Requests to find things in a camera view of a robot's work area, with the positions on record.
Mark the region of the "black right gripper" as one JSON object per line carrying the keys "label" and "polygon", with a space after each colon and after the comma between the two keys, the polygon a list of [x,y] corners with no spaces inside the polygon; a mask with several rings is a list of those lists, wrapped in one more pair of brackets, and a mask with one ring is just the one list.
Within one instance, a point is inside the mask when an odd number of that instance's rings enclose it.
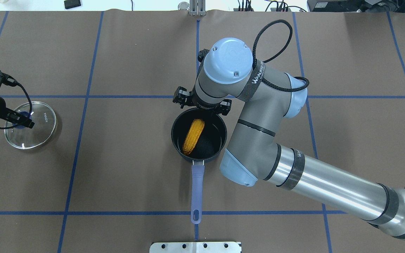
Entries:
{"label": "black right gripper", "polygon": [[224,99],[219,104],[209,104],[204,102],[195,91],[187,91],[186,88],[178,86],[173,96],[173,103],[179,104],[180,108],[197,107],[202,110],[212,110],[216,114],[227,116],[231,111],[232,100]]}

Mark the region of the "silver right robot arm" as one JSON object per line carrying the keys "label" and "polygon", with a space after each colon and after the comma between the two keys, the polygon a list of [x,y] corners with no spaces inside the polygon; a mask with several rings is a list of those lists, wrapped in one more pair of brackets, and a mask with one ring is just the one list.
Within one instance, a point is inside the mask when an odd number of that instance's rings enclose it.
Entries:
{"label": "silver right robot arm", "polygon": [[197,53],[192,90],[179,86],[173,102],[196,112],[174,126],[183,156],[211,159],[225,148],[220,171],[251,187],[264,180],[278,188],[337,208],[384,234],[405,240],[405,187],[368,181],[275,141],[281,122],[305,106],[309,80],[267,66],[237,38],[224,38]]}

